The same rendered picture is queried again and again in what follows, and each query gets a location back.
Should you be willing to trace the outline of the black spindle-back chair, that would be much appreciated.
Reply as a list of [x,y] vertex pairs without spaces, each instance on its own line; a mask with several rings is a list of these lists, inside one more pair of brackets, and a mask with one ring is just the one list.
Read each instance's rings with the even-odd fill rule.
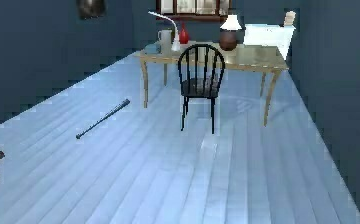
[[205,98],[211,101],[211,132],[214,132],[214,107],[226,68],[222,53],[210,44],[194,44],[179,56],[177,68],[183,97],[181,130],[185,127],[190,99]]

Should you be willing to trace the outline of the grey mug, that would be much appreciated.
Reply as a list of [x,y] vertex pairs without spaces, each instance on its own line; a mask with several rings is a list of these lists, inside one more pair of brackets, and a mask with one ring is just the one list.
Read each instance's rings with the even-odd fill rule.
[[171,51],[172,46],[172,31],[171,30],[160,30],[157,34],[158,41],[161,47],[161,53],[167,55]]

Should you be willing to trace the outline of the dark baseball bat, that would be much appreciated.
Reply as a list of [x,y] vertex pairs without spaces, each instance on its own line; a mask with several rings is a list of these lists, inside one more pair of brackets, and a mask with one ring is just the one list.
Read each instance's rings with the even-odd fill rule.
[[90,130],[92,130],[93,128],[95,128],[97,125],[99,125],[101,122],[107,120],[109,117],[111,117],[113,114],[115,114],[116,112],[120,111],[121,109],[123,109],[124,107],[128,106],[130,104],[130,100],[129,99],[125,99],[123,100],[119,105],[117,105],[116,107],[114,107],[113,109],[111,109],[109,112],[107,112],[102,118],[100,118],[99,120],[97,120],[94,124],[90,125],[87,129],[85,129],[84,131],[78,133],[75,135],[76,139],[80,139],[82,136],[84,136],[86,133],[88,133]]

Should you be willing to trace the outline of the red vase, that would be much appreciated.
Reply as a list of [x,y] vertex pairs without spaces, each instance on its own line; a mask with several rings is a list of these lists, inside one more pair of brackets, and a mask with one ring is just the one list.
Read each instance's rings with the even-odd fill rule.
[[187,44],[189,41],[189,34],[185,28],[185,23],[181,24],[181,30],[179,32],[179,41],[181,44]]

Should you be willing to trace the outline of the brown lamp with white shade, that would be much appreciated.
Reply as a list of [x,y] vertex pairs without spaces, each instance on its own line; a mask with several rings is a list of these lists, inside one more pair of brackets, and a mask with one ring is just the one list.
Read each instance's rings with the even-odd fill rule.
[[220,48],[224,51],[232,51],[237,46],[236,33],[242,29],[236,14],[230,14],[220,26]]

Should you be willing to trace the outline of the light wooden table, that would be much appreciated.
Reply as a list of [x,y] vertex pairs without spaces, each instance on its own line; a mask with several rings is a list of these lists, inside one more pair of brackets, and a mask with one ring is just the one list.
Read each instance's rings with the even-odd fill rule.
[[189,46],[183,47],[180,51],[148,53],[146,50],[141,50],[135,53],[135,56],[139,58],[142,71],[144,108],[148,106],[149,99],[148,62],[161,63],[164,65],[165,83],[167,81],[168,64],[206,65],[209,69],[217,67],[219,69],[261,72],[260,94],[263,94],[266,75],[271,74],[271,83],[268,87],[264,107],[264,125],[268,124],[271,99],[277,80],[281,73],[288,69],[281,52],[276,46],[239,44],[233,51],[224,51],[217,43],[192,41]]

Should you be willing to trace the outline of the brown-framed window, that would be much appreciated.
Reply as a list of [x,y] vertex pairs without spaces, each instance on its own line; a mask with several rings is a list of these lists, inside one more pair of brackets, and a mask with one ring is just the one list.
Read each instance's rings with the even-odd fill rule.
[[220,22],[232,11],[232,0],[155,0],[155,12],[178,21]]

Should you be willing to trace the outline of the white bed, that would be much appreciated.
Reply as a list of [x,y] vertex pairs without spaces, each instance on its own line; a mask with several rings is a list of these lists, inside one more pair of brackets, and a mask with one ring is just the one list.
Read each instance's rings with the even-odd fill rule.
[[283,58],[286,59],[294,31],[294,26],[246,24],[243,43],[245,45],[276,46]]

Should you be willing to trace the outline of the dark framed wall picture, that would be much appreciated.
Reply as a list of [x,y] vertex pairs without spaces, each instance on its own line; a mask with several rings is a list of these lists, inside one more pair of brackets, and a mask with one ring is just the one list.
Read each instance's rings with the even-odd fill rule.
[[106,13],[105,0],[76,0],[81,20],[101,17]]

